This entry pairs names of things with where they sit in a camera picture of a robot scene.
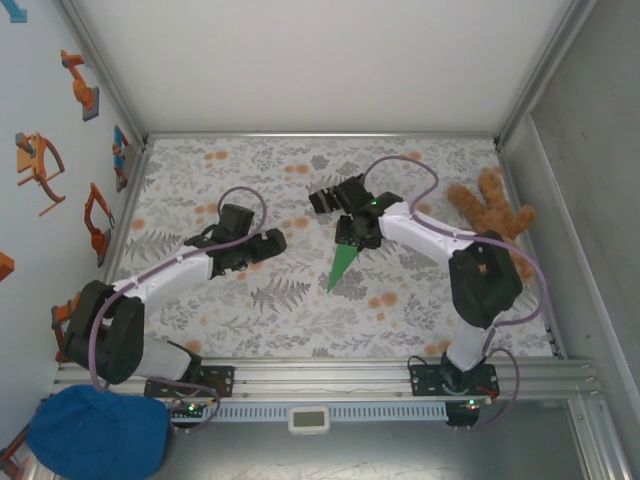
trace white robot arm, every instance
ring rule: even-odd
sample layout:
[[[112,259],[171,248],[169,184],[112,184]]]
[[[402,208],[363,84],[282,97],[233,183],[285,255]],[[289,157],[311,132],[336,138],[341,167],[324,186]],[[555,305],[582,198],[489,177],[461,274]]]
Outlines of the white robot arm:
[[[455,387],[459,383],[456,378],[462,378],[484,360],[484,346],[494,321],[522,292],[511,257],[502,248],[468,240],[477,237],[474,232],[415,212],[414,215],[436,229],[424,227],[416,222],[401,197],[386,192],[374,198],[361,179],[362,176],[351,177],[336,187],[310,195],[309,200],[316,213],[338,209],[347,213],[338,221],[338,248],[348,245],[358,250],[375,249],[386,238],[448,265],[452,301],[462,321],[458,322],[454,340],[443,355],[442,371],[445,383]],[[482,236],[502,240],[492,231]]]
[[[243,270],[281,254],[287,248],[278,229],[248,237],[254,213],[225,205],[217,225],[187,240],[172,256],[173,262],[161,262],[149,270],[111,285],[100,281],[88,283],[80,294],[65,333],[65,357],[88,368],[90,331],[106,299],[122,292],[107,309],[110,323],[100,326],[95,345],[97,373],[107,382],[118,384],[132,375],[163,377],[169,380],[198,382],[200,357],[171,343],[144,338],[144,322],[170,298],[227,270]],[[207,251],[228,242],[245,241],[234,247]]]

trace green triangle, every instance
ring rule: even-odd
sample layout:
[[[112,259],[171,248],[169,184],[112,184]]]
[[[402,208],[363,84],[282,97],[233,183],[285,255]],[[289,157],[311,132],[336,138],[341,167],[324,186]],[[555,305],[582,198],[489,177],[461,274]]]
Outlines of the green triangle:
[[[333,259],[333,268],[331,269],[331,275],[329,276],[329,286],[327,292],[330,292],[333,287],[336,286],[338,280],[342,278],[344,272],[347,271],[349,265],[358,256],[358,247],[352,247],[351,245],[338,245],[336,249],[336,256]]]

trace orange teddy bear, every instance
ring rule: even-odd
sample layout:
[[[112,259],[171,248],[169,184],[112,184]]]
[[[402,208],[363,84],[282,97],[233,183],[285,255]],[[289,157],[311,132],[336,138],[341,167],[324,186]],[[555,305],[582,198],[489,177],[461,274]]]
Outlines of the orange teddy bear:
[[[498,232],[505,242],[517,246],[516,237],[531,226],[536,218],[535,209],[525,205],[514,215],[504,196],[502,180],[496,169],[482,169],[478,176],[478,189],[486,206],[463,185],[451,185],[447,189],[447,197],[467,217],[476,233],[493,230]],[[520,255],[511,253],[511,259],[523,283],[529,284],[535,273],[533,267]]]

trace blue cap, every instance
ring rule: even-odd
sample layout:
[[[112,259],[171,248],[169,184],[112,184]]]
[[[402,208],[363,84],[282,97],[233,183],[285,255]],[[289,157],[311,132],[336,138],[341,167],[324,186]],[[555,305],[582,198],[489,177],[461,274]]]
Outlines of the blue cap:
[[[27,444],[45,467],[69,480],[141,480],[160,467],[168,432],[161,402],[76,385],[40,407]]]

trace patterned mat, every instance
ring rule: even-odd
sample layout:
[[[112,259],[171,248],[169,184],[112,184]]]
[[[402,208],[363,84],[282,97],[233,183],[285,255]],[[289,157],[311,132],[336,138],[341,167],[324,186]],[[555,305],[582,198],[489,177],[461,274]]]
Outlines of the patterned mat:
[[[385,242],[365,251],[327,294],[339,213],[316,216],[309,193],[360,173],[375,159],[405,154],[436,169],[441,187],[420,209],[468,228],[448,203],[447,185],[475,189],[483,167],[496,167],[492,142],[400,138],[211,138],[156,140],[131,223],[120,278],[157,263],[186,238],[217,222],[217,200],[249,185],[268,205],[265,228],[285,232],[287,251],[245,272],[230,273],[169,299],[146,324],[147,335],[171,339],[205,356],[404,357],[439,355],[458,316],[448,269],[415,251]],[[368,178],[374,195],[386,190],[410,200],[431,179],[406,162],[381,164]],[[229,201],[253,208],[249,194]],[[533,310],[525,291],[510,312]],[[494,345],[517,355],[551,355],[537,319],[500,331]]]

